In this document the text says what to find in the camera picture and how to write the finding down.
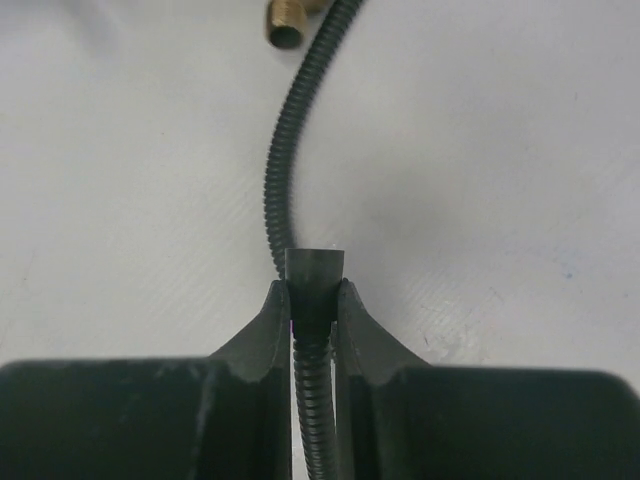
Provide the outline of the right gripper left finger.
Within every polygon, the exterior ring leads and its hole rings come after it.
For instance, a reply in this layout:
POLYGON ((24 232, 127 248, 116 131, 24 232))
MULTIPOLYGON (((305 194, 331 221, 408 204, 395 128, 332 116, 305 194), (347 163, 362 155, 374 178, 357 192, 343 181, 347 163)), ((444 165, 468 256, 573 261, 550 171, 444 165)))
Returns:
POLYGON ((289 299, 203 357, 38 359, 1 370, 5 479, 287 479, 289 299))

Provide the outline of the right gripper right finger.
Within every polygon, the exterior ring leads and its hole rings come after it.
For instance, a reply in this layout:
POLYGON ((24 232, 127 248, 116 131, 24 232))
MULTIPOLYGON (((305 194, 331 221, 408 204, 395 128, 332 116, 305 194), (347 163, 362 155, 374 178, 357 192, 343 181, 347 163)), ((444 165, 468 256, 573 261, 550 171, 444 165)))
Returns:
POLYGON ((639 398, 585 370, 436 366, 344 281, 336 337, 342 479, 635 479, 639 398))

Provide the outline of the dark grey faucet mixer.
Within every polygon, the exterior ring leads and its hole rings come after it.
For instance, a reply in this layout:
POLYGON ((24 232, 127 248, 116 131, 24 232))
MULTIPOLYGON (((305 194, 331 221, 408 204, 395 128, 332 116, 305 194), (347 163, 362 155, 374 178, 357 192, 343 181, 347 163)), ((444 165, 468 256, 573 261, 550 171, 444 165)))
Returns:
POLYGON ((326 1, 272 0, 267 3, 266 38, 275 48, 292 50, 300 47, 306 35, 308 20, 326 8, 326 1))

